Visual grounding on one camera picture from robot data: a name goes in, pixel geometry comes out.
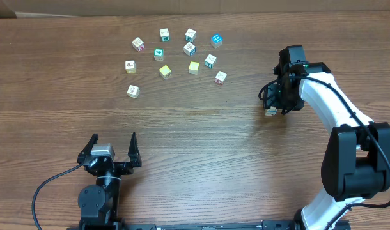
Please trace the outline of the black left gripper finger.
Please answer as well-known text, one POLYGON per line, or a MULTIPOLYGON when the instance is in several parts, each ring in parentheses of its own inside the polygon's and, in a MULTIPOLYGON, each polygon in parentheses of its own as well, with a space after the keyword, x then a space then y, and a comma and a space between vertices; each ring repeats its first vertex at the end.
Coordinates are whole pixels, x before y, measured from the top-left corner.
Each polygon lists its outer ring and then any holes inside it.
POLYGON ((97 143, 98 141, 98 134, 93 134, 88 141, 87 145, 82 149, 82 151, 78 154, 77 156, 77 163, 78 164, 83 164, 84 161, 88 156, 91 156, 91 151, 93 146, 97 143))
POLYGON ((137 145, 137 136, 135 132, 133 132, 130 140, 128 156, 130 158, 131 167, 142 167, 142 160, 141 155, 139 153, 137 145))

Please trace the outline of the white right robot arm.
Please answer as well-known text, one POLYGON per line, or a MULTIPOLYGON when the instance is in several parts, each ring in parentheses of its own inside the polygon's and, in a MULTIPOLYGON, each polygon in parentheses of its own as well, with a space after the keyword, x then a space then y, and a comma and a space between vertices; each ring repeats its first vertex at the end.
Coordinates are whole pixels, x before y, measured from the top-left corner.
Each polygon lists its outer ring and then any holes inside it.
POLYGON ((261 88, 265 115, 285 115, 309 104, 329 133, 322 189, 291 220, 264 220, 263 229, 350 229, 355 207, 390 207, 390 125, 363 114, 340 90, 329 67, 307 61, 301 45, 279 52, 277 79, 261 88))

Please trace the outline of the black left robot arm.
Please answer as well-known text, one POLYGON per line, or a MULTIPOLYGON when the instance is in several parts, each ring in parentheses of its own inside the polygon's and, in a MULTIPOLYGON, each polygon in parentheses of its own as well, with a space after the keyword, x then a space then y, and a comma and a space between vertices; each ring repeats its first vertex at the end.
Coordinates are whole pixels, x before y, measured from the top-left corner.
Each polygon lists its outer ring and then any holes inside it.
POLYGON ((126 223, 118 217, 121 177, 133 174, 136 167, 142 166, 137 137, 132 134, 129 160, 123 162, 114 161, 112 144, 97 141, 98 135, 93 134, 77 157, 85 171, 96 177, 95 184, 84 187, 78 196, 79 229, 126 229, 126 223))

